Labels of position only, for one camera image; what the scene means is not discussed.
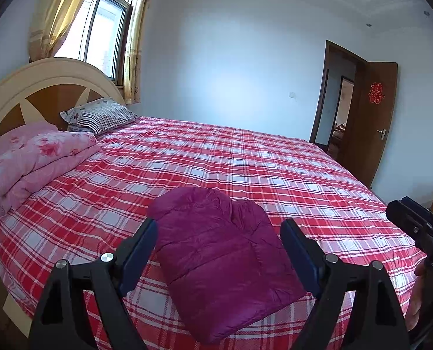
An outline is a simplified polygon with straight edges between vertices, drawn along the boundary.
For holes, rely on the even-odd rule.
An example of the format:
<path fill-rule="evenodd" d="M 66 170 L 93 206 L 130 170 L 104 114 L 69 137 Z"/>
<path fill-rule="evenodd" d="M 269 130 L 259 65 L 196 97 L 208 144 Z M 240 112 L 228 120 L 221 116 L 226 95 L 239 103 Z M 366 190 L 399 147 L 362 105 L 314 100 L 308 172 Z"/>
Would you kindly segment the person's right hand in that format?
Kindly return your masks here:
<path fill-rule="evenodd" d="M 420 317 L 425 281 L 427 278 L 427 267 L 424 260 L 421 260 L 418 263 L 416 269 L 414 270 L 414 274 L 417 278 L 412 288 L 410 303 L 405 315 L 407 331 L 413 330 L 415 328 Z"/>

